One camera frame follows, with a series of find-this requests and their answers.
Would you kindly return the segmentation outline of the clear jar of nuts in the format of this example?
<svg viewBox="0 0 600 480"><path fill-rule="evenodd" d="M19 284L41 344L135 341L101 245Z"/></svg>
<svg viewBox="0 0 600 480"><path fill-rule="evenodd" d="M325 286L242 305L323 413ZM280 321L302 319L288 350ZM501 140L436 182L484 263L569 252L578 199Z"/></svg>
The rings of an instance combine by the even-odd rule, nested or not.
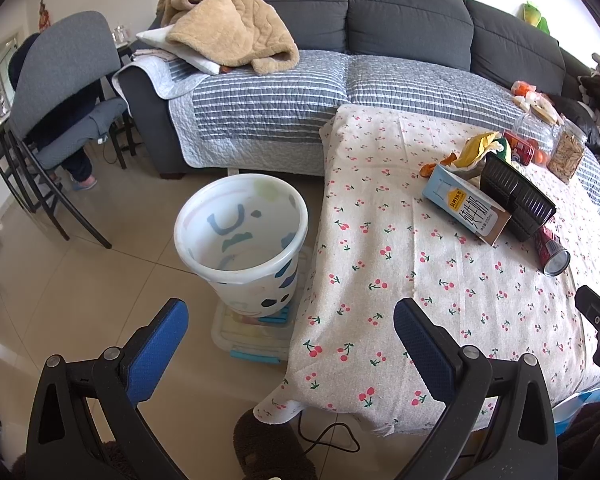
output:
<svg viewBox="0 0 600 480"><path fill-rule="evenodd" d="M586 135L569 119L565 118L559 129L554 151L547 169L562 183L568 184L577 172L584 156Z"/></svg>

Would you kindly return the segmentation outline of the clear plastic snack container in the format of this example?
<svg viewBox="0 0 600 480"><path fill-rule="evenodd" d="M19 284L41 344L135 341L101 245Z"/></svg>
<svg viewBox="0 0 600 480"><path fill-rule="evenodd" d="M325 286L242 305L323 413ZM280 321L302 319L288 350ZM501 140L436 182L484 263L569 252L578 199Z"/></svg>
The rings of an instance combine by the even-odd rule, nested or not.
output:
<svg viewBox="0 0 600 480"><path fill-rule="evenodd" d="M512 159L522 166L546 167L554 152L562 120L538 113L533 108L523 112L513 125L504 130L504 138L512 150Z"/></svg>

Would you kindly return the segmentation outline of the clear storage box with lid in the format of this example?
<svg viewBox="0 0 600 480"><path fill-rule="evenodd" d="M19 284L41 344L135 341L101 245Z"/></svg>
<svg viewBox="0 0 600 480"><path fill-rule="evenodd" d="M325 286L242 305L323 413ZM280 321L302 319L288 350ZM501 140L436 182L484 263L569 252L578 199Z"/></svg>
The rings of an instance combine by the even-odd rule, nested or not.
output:
<svg viewBox="0 0 600 480"><path fill-rule="evenodd" d="M245 318L219 302L211 338L218 348L235 359L268 364L286 362L296 313L297 304L290 302L273 315Z"/></svg>

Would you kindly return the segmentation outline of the orange snack packets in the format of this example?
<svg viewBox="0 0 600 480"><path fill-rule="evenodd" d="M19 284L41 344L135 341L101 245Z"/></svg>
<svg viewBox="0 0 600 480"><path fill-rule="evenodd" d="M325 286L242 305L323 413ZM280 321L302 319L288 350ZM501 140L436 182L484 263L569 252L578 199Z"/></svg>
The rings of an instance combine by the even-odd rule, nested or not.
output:
<svg viewBox="0 0 600 480"><path fill-rule="evenodd" d="M513 102L524 112L535 114L551 126L564 123L552 101L544 93L537 92L534 84L517 80L510 87L510 93Z"/></svg>

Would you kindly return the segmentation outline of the grey striped quilt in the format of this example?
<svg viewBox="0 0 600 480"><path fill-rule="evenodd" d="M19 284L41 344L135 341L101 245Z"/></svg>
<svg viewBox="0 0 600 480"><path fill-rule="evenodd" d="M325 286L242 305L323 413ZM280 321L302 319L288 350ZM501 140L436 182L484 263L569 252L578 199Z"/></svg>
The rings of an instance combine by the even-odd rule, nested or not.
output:
<svg viewBox="0 0 600 480"><path fill-rule="evenodd" d="M504 88L442 65L309 50L292 70L250 67L208 76L148 56L125 65L114 88L162 176L235 168L319 176L318 132L344 104L387 107L493 130L520 125L541 143L550 127L524 117Z"/></svg>

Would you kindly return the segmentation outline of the cherry print tablecloth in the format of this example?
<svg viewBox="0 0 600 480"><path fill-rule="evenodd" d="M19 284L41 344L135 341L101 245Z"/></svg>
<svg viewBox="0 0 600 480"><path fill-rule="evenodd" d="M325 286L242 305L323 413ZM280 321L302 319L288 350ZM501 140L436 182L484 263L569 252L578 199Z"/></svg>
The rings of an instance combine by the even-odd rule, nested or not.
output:
<svg viewBox="0 0 600 480"><path fill-rule="evenodd" d="M600 216L578 181L528 166L557 207L550 229L570 252L542 273L532 243L483 243L426 200L419 173L478 133L449 119L343 105L321 128L325 198L282 383L254 411L268 424L305 408L354 415L383 434L434 426L434 400L393 328L412 298L459 344L540 362L552 402L600 385L594 328L574 304L600 295Z"/></svg>

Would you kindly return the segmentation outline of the orange peel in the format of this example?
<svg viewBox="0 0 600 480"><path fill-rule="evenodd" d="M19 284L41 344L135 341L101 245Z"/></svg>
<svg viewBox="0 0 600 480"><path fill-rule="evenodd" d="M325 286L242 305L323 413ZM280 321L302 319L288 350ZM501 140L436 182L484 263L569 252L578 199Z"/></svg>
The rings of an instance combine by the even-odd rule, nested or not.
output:
<svg viewBox="0 0 600 480"><path fill-rule="evenodd" d="M457 161L457 154L451 153L449 156L446 156L444 159L440 160L440 162L432 162L431 164L427 164L422 166L419 170L419 175L422 178L429 179L437 166L449 167Z"/></svg>

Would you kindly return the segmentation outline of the grey fabric chair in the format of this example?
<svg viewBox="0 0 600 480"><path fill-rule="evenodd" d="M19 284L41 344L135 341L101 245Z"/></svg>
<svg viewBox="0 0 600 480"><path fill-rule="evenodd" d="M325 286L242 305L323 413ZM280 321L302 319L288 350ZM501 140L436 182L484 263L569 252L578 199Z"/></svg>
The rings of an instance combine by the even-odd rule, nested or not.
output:
<svg viewBox="0 0 600 480"><path fill-rule="evenodd" d="M32 44L15 91L9 118L0 130L0 142L14 170L16 181L26 182L32 195L30 211L41 208L61 236L70 236L55 214L64 206L83 229L109 249L106 237L71 203L50 173L69 155L90 141L110 140L117 155L122 151L116 139L114 123L128 116L125 100L102 94L96 106L60 138L39 150L28 141L30 131L56 106L94 82L110 78L121 68L106 18L97 11L83 11L63 18L41 32Z"/></svg>

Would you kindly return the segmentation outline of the white pillow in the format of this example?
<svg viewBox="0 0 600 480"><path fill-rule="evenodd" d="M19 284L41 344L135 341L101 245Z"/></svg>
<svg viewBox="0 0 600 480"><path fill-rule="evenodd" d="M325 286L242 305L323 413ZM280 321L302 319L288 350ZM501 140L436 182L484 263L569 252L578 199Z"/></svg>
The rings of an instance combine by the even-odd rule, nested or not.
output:
<svg viewBox="0 0 600 480"><path fill-rule="evenodd" d="M219 75L221 71L220 64L208 60L208 58L205 58L191 47L186 46L186 44L169 40L168 36L172 28L173 26L170 25L144 30L143 32L138 32L136 38L143 41L144 44L148 44L149 47L165 50L166 52L174 54L177 58L194 66L201 73L207 75Z"/></svg>

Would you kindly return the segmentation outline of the green plush toy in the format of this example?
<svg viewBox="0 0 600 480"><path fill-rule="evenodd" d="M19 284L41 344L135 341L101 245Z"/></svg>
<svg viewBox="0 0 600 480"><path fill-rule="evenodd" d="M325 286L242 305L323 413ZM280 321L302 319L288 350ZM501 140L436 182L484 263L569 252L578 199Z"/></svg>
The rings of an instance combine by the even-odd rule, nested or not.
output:
<svg viewBox="0 0 600 480"><path fill-rule="evenodd" d="M517 15L518 18L528 25L539 29L541 32L545 32L547 35L550 34L546 18L544 18L542 13L535 6L532 6L531 3L523 3L519 7Z"/></svg>

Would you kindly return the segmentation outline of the light blue milk carton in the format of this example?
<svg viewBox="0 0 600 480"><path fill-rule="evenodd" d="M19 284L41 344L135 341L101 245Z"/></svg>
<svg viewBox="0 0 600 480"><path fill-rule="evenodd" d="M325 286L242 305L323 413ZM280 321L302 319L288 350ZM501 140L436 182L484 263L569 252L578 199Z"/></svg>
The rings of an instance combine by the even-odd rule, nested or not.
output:
<svg viewBox="0 0 600 480"><path fill-rule="evenodd" d="M422 195L490 246L495 244L512 218L506 209L475 185L441 165L434 168Z"/></svg>

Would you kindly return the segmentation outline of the beige fleece blanket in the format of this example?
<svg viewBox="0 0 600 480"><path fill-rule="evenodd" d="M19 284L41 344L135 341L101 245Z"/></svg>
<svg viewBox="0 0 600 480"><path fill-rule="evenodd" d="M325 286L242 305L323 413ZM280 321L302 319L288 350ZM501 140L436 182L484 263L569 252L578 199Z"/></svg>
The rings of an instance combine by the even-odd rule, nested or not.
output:
<svg viewBox="0 0 600 480"><path fill-rule="evenodd" d="M171 29L167 40L224 67L267 75L300 61L286 24L264 0L158 0L157 14Z"/></svg>

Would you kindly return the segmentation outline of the red drink can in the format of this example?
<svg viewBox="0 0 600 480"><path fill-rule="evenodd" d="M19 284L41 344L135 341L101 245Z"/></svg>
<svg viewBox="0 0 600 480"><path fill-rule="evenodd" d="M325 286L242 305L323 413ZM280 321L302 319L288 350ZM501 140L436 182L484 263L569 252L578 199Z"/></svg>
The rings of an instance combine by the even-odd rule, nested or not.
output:
<svg viewBox="0 0 600 480"><path fill-rule="evenodd" d="M541 226L534 233L534 244L544 274L557 276L568 268L570 252L562 246L560 238L549 228Z"/></svg>

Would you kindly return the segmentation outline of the black plastic food tray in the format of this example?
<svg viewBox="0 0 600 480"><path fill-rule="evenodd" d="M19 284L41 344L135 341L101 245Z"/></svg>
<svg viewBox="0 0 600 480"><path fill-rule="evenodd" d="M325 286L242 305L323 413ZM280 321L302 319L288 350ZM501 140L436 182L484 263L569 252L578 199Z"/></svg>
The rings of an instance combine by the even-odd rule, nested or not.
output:
<svg viewBox="0 0 600 480"><path fill-rule="evenodd" d="M537 186L492 153L486 155L480 190L510 214L507 229L521 242L545 226L557 210L554 202Z"/></svg>

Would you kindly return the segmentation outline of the white plastic trash bin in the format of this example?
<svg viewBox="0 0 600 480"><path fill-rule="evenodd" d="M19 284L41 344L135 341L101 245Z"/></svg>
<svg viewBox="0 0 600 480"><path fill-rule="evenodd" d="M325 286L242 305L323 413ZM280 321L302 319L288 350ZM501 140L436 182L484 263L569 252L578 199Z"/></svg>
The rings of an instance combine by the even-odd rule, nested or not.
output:
<svg viewBox="0 0 600 480"><path fill-rule="evenodd" d="M173 241L182 263L223 304L262 318L294 296L308 229L308 207L291 184L267 174L234 174L189 197Z"/></svg>

